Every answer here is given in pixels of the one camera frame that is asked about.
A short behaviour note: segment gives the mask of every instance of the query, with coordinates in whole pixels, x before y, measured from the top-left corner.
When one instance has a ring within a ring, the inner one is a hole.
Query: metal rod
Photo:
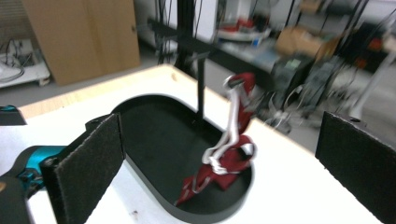
[[[290,10],[289,10],[289,14],[288,14],[288,18],[286,19],[286,22],[285,22],[285,27],[287,27],[288,24],[289,24],[290,17],[291,17],[291,12],[293,11],[293,8],[294,8],[294,2],[295,2],[295,0],[292,0],[292,1],[291,1]]]
[[[192,36],[194,27],[195,5],[193,0],[177,0],[177,30],[184,35]],[[191,65],[186,59],[191,53],[177,46],[177,60],[175,67],[192,77]]]
[[[326,14],[326,17],[324,18],[324,22],[322,23],[322,26],[320,27],[319,34],[323,32],[324,26],[326,25],[327,19],[329,19],[329,14]]]
[[[159,8],[159,12],[160,12],[160,23],[163,23],[163,0],[158,0],[158,8]]]
[[[189,59],[186,60],[186,62],[192,63],[195,60],[206,59],[207,57],[209,57],[209,55],[210,55],[210,51],[205,53],[199,53],[191,56]]]
[[[340,52],[342,52],[344,46],[347,46],[347,43],[350,41],[350,38],[353,35],[353,31],[354,31],[356,25],[358,24],[359,19],[361,18],[361,15],[363,14],[364,9],[366,9],[366,6],[368,3],[369,3],[369,0],[359,0],[359,2],[356,3],[356,5],[353,9],[353,15],[349,16],[350,19],[349,19],[346,29],[345,29],[346,31],[349,29],[349,31],[347,31],[347,34],[341,39],[340,43],[338,44],[337,48],[335,49],[334,54],[339,54]]]
[[[198,59],[198,123],[204,121],[204,103],[205,103],[205,58]]]

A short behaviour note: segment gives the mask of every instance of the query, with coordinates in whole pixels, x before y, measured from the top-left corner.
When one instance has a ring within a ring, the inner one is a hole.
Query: table surface
[[[90,119],[144,94],[171,95],[196,108],[196,81],[170,65],[73,91],[20,108],[28,125],[0,127],[0,175],[25,148],[68,145]],[[205,90],[205,117],[225,128],[229,102]],[[252,186],[224,223],[380,223],[307,149],[254,119],[246,132],[257,145]],[[29,200],[37,223],[51,223],[45,191]],[[168,214],[125,162],[88,223],[183,223]]]

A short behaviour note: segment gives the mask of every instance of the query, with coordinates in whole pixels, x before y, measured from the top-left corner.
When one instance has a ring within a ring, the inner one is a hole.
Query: white strap
[[[208,148],[202,157],[203,164],[212,164],[216,166],[219,164],[219,158],[231,146],[239,141],[238,133],[238,109],[239,109],[239,94],[237,88],[230,89],[228,81],[231,77],[226,78],[224,88],[227,90],[228,97],[231,101],[230,115],[228,119],[227,128],[221,136],[220,140],[214,147]]]

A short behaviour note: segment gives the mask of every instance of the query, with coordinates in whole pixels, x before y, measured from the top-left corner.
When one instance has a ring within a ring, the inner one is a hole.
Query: red fabric
[[[240,148],[242,145],[249,143],[251,144],[251,140],[247,136],[241,135],[239,142],[226,150],[224,156],[219,159],[221,166],[226,168],[229,173],[239,173],[249,167],[250,159],[253,155],[246,157],[246,155],[244,155],[244,151]],[[186,202],[212,182],[216,182],[222,190],[226,190],[237,177],[238,174],[217,175],[213,172],[210,164],[203,164],[199,169],[197,176],[192,175],[184,179],[183,189],[176,202],[176,206]]]
[[[254,75],[252,73],[242,73],[230,78],[230,80],[238,80],[238,79],[244,80],[244,90],[247,93],[247,95],[250,95],[256,83]],[[245,130],[247,129],[250,123],[250,118],[253,115],[253,113],[254,111],[246,111],[242,102],[239,102],[239,109],[238,109],[239,134],[245,132]]]
[[[254,75],[251,73],[243,73],[230,78],[230,80],[239,79],[243,79],[244,90],[247,96],[249,96],[255,86]],[[241,135],[247,129],[252,115],[253,112],[245,109],[240,98],[238,108],[239,141],[234,146],[228,148],[219,159],[220,166],[225,168],[228,174],[217,175],[213,172],[212,165],[203,164],[199,169],[197,176],[189,176],[184,179],[183,189],[180,193],[179,199],[175,203],[176,206],[186,202],[212,182],[216,182],[221,189],[226,190],[238,177],[238,173],[249,167],[250,160],[253,157],[254,152],[252,155],[248,155],[248,157],[246,157],[245,152],[240,147],[244,144],[252,144],[251,140],[247,136]]]

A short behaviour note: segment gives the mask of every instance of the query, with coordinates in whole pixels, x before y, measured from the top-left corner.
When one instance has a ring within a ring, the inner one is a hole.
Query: black foam pad
[[[396,148],[358,119],[325,113],[316,157],[368,210],[396,223]]]
[[[84,223],[122,161],[119,116],[87,123],[87,131],[59,155],[40,163],[58,223]]]

